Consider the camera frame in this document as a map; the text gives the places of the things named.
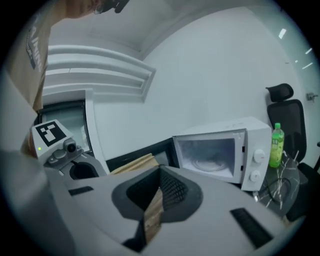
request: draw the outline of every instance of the bottle label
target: bottle label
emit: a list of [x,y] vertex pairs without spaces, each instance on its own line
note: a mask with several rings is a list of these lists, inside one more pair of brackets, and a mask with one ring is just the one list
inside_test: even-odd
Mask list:
[[284,140],[272,139],[270,163],[279,165],[282,159],[282,152],[284,148]]

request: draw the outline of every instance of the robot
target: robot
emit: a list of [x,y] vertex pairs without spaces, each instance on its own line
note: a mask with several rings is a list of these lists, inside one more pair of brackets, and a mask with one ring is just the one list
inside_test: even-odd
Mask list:
[[[170,166],[106,175],[59,121],[32,128],[38,159],[1,153],[1,185],[25,232],[51,255],[271,255],[294,232],[232,184]],[[163,193],[146,244],[144,211]]]

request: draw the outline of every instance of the white microwave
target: white microwave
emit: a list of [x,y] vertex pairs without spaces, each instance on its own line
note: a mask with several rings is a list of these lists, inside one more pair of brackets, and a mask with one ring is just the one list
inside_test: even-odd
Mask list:
[[272,130],[254,117],[192,127],[173,137],[180,168],[244,191],[260,190],[269,164]]

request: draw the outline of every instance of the black chair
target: black chair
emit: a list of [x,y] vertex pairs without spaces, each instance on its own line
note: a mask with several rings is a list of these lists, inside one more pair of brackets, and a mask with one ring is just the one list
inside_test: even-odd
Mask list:
[[[293,89],[290,85],[280,84],[274,87],[268,88],[271,101],[275,101],[275,103],[267,107],[270,122],[273,127],[275,127],[275,123],[281,123],[281,129],[284,131],[283,149],[293,159],[298,153],[296,157],[296,161],[299,163],[298,169],[308,179],[306,184],[300,185],[297,198],[286,215],[289,221],[294,221],[300,216],[306,215],[312,203],[315,202],[316,191],[320,187],[320,175],[317,173],[320,166],[320,157],[314,168],[306,163],[300,163],[307,151],[305,116],[302,103],[298,99],[280,101],[282,96],[282,100],[292,97]],[[290,91],[291,96],[288,93],[279,93],[284,91]]]

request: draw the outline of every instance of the white wall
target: white wall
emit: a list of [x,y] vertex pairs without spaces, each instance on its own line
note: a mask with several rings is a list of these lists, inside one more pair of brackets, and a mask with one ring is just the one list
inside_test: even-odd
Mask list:
[[286,53],[245,7],[190,23],[145,62],[157,73],[144,104],[94,105],[106,160],[200,124],[245,116],[268,123],[265,87],[288,83],[304,97]]

